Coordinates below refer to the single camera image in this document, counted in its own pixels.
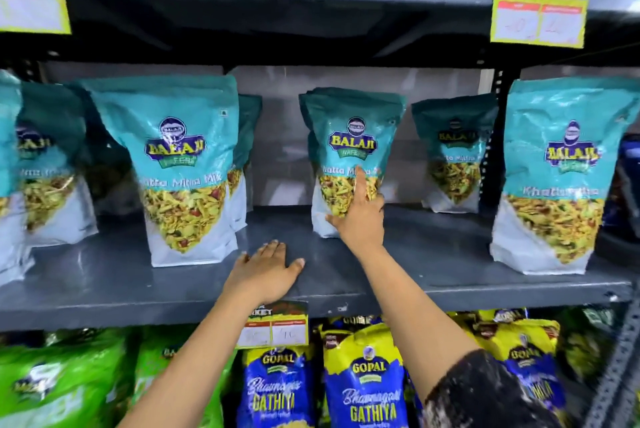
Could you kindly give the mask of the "person's left forearm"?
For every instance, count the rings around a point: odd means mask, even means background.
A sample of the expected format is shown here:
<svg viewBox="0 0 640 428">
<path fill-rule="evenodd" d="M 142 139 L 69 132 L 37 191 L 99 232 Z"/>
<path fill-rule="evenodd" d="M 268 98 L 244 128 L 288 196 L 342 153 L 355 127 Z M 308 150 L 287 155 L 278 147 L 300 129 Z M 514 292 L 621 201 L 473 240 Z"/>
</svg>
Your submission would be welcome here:
<svg viewBox="0 0 640 428">
<path fill-rule="evenodd" d="M 225 291 L 117 428 L 197 428 L 250 314 L 278 297 L 266 287 Z"/>
</svg>

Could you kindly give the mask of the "yellow price tag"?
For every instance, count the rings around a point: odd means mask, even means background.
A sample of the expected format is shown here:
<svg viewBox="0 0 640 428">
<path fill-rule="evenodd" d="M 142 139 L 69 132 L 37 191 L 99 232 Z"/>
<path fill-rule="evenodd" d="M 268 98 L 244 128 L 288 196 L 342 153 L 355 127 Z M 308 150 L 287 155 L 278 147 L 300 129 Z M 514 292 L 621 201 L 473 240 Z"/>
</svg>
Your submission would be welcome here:
<svg viewBox="0 0 640 428">
<path fill-rule="evenodd" d="M 308 303 L 280 300 L 263 304 L 252 312 L 236 349 L 305 346 L 308 343 Z"/>
<path fill-rule="evenodd" d="M 582 49 L 588 0 L 493 0 L 490 41 Z"/>
<path fill-rule="evenodd" d="M 0 32 L 71 35 L 66 0 L 0 0 Z"/>
</svg>

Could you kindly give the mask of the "person's right forearm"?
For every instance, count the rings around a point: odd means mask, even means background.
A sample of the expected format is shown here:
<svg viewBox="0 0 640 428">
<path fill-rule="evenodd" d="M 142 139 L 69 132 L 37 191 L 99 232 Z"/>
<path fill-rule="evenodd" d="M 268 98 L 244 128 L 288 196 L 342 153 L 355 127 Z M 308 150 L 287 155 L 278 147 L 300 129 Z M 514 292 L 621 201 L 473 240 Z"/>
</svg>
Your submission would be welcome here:
<svg viewBox="0 0 640 428">
<path fill-rule="evenodd" d="M 416 391 L 426 399 L 478 345 L 412 280 L 381 245 L 353 250 Z"/>
</svg>

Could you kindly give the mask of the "blue and yellow snack packet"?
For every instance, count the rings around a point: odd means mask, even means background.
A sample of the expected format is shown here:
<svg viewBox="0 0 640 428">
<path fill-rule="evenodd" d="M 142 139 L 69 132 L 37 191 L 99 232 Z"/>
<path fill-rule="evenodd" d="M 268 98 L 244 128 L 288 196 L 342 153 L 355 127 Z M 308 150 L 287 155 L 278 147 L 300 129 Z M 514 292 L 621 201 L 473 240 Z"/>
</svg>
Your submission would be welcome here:
<svg viewBox="0 0 640 428">
<path fill-rule="evenodd" d="M 331 428 L 409 428 L 405 369 L 390 328 L 321 331 Z"/>
<path fill-rule="evenodd" d="M 316 428 L 315 349 L 244 350 L 237 428 Z"/>
<path fill-rule="evenodd" d="M 564 388 L 558 378 L 556 348 L 560 325 L 548 319 L 481 321 L 473 325 L 477 343 L 514 374 L 528 395 L 539 400 L 567 428 Z"/>
</svg>

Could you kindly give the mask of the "person's right hand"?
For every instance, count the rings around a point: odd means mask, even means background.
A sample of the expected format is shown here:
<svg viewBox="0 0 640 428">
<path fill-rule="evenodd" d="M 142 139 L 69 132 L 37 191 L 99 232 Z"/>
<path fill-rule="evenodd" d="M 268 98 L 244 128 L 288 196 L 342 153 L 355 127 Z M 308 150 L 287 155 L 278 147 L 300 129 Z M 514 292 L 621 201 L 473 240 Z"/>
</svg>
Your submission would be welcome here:
<svg viewBox="0 0 640 428">
<path fill-rule="evenodd" d="M 349 229 L 339 237 L 350 251 L 362 260 L 367 254 L 375 253 L 383 247 L 385 198 L 377 193 L 374 198 L 367 195 L 367 176 L 360 166 L 356 166 L 355 192 L 346 215 Z"/>
</svg>

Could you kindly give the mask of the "dark blue packet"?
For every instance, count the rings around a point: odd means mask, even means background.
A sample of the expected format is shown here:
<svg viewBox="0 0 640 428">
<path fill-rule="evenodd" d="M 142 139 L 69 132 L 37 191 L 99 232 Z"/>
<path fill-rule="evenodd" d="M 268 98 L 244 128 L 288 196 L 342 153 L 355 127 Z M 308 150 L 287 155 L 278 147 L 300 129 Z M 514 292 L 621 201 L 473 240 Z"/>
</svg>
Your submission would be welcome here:
<svg viewBox="0 0 640 428">
<path fill-rule="evenodd" d="M 640 242 L 640 133 L 625 134 L 620 142 L 603 227 L 618 237 Z"/>
</svg>

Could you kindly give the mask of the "person's left hand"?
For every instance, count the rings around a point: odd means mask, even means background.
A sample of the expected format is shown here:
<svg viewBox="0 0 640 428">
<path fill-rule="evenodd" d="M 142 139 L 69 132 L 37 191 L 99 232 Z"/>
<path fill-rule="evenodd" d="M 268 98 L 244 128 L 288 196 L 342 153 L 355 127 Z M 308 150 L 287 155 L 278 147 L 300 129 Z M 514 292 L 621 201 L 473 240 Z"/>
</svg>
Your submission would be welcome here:
<svg viewBox="0 0 640 428">
<path fill-rule="evenodd" d="M 295 284 L 286 278 L 287 245 L 272 240 L 252 255 L 242 253 L 221 291 L 220 299 L 256 307 L 283 298 Z"/>
</svg>

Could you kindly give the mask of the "teal snack pouch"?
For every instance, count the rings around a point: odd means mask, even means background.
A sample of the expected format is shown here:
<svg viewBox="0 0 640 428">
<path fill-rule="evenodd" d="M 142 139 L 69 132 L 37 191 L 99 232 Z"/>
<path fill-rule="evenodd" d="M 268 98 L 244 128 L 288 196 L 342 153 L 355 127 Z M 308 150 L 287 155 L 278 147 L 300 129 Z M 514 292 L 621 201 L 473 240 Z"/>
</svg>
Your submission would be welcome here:
<svg viewBox="0 0 640 428">
<path fill-rule="evenodd" d="M 326 216 L 348 212 L 357 166 L 366 175 L 367 197 L 378 194 L 407 100 L 396 93 L 316 88 L 299 95 L 299 101 L 310 127 L 313 230 L 322 238 L 338 237 Z"/>
</svg>

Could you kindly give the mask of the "grey shelf back panel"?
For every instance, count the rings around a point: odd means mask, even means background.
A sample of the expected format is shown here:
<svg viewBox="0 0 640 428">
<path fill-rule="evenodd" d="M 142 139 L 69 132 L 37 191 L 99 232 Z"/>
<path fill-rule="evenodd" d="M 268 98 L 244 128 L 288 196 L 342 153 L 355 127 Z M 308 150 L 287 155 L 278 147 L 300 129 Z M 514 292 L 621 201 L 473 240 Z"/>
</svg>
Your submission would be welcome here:
<svg viewBox="0 0 640 428">
<path fill-rule="evenodd" d="M 77 79 L 173 74 L 221 75 L 221 66 L 80 63 L 46 61 L 44 79 Z M 308 205 L 313 172 L 307 154 L 308 130 L 298 95 L 316 87 L 339 87 L 404 95 L 408 104 L 487 93 L 493 70 L 452 68 L 364 68 L 242 66 L 233 69 L 238 91 L 262 97 L 255 129 L 252 168 L 255 206 Z M 388 202 L 418 204 L 425 188 L 426 151 L 419 140 L 410 108 L 397 129 L 383 181 Z"/>
</svg>

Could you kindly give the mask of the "grey perforated shelf post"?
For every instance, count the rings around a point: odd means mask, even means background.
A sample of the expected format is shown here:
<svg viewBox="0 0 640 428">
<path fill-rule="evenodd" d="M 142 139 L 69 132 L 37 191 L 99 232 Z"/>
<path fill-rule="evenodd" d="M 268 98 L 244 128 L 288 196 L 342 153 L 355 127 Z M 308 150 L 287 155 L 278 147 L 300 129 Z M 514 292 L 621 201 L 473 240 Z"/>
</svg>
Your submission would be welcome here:
<svg viewBox="0 0 640 428">
<path fill-rule="evenodd" d="M 582 428 L 629 428 L 640 389 L 640 279 Z"/>
</svg>

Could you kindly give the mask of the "green snack packet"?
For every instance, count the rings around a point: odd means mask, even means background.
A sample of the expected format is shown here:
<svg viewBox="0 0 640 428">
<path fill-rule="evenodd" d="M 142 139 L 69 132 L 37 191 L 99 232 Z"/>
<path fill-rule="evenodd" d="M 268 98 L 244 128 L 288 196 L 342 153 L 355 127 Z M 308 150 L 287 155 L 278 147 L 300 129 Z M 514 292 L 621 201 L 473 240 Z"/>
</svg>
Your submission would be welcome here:
<svg viewBox="0 0 640 428">
<path fill-rule="evenodd" d="M 196 324 L 144 326 L 142 328 L 138 359 L 134 370 L 135 385 L 129 408 L 132 408 L 139 401 L 155 378 L 167 368 L 174 355 L 195 330 Z M 222 398 L 228 391 L 229 378 L 236 355 L 237 351 L 233 351 L 227 360 L 198 428 L 225 428 Z"/>
<path fill-rule="evenodd" d="M 132 391 L 127 328 L 60 329 L 0 344 L 0 428 L 115 428 Z"/>
<path fill-rule="evenodd" d="M 558 315 L 557 354 L 570 378 L 596 389 L 615 344 L 615 313 L 600 305 L 569 306 Z"/>
</svg>

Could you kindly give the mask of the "black perforated shelf post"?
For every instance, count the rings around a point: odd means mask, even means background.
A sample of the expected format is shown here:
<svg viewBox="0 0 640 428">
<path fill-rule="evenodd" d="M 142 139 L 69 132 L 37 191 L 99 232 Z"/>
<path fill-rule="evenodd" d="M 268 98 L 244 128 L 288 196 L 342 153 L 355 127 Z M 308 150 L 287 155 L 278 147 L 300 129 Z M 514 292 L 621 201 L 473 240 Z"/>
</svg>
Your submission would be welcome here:
<svg viewBox="0 0 640 428">
<path fill-rule="evenodd" d="M 504 128 L 508 93 L 514 81 L 520 78 L 521 69 L 484 70 L 481 75 L 480 90 L 484 90 L 485 82 L 492 78 L 491 92 L 498 101 L 498 113 L 493 125 L 492 134 L 486 145 L 486 152 L 481 165 L 482 183 L 480 202 L 484 209 L 498 206 L 504 185 Z"/>
</svg>

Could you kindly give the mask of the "black speckled sleeve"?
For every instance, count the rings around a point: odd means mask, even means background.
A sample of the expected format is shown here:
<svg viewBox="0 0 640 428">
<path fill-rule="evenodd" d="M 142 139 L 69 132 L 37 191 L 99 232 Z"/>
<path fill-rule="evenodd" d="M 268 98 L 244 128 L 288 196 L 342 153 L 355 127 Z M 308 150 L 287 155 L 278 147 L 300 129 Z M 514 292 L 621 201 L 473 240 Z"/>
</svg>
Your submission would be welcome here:
<svg viewBox="0 0 640 428">
<path fill-rule="evenodd" d="M 420 428 L 563 428 L 487 351 L 460 359 L 424 400 Z"/>
</svg>

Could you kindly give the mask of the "row of teal snack packets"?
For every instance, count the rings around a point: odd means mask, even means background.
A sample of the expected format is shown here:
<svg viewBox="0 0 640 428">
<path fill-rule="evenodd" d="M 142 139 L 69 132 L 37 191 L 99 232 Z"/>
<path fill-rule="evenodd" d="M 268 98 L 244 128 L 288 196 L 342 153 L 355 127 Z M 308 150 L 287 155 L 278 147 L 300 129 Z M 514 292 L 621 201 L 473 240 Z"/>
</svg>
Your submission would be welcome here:
<svg viewBox="0 0 640 428">
<path fill-rule="evenodd" d="M 20 278 L 33 261 L 36 229 L 67 204 L 76 236 L 96 233 L 88 183 L 77 165 L 93 104 L 109 135 L 129 154 L 147 227 L 151 263 L 220 263 L 237 249 L 233 215 L 243 184 L 232 170 L 251 155 L 242 131 L 253 96 L 233 76 L 125 77 L 71 85 L 22 82 L 0 72 L 0 267 Z"/>
</svg>

